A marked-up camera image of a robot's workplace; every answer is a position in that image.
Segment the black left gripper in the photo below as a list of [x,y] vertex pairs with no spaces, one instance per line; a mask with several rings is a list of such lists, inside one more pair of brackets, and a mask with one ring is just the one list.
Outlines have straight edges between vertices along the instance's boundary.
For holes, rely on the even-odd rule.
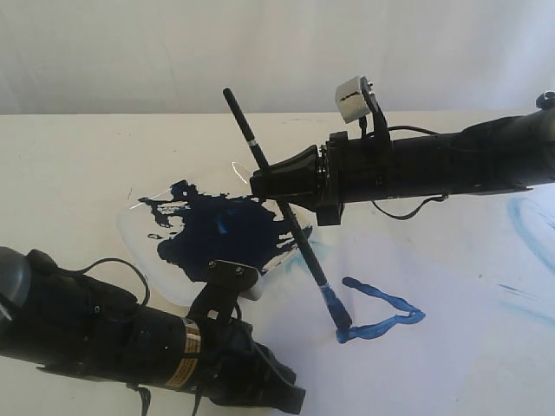
[[173,390],[212,401],[257,401],[261,407],[301,410],[306,391],[297,375],[265,345],[254,341],[252,325],[232,318],[182,318],[173,327],[180,358],[173,366]]

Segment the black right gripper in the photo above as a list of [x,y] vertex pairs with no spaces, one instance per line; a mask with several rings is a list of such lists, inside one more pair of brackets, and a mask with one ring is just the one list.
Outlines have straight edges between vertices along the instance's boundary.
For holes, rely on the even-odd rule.
[[351,140],[346,131],[332,133],[324,145],[311,145],[297,155],[255,171],[250,178],[255,197],[316,207],[317,223],[339,225],[344,206],[371,200],[371,193],[385,184],[393,163],[393,145],[385,115],[372,113],[374,131],[368,133],[367,117],[359,117],[361,137]]

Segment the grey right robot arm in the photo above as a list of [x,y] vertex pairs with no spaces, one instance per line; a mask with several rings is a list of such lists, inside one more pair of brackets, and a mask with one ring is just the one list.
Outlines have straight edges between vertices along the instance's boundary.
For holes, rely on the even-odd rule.
[[536,106],[458,133],[399,140],[386,127],[360,139],[333,133],[322,146],[255,171],[251,192],[302,206],[321,226],[339,225],[350,203],[524,192],[554,180],[554,93]]

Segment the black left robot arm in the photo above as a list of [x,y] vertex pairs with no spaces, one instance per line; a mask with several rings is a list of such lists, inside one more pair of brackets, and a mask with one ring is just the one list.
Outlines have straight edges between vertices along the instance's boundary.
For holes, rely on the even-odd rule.
[[293,370],[252,337],[238,298],[259,279],[247,265],[211,261],[185,316],[129,291],[65,270],[47,254],[1,250],[1,353],[48,374],[114,381],[149,406],[151,387],[219,406],[300,413]]

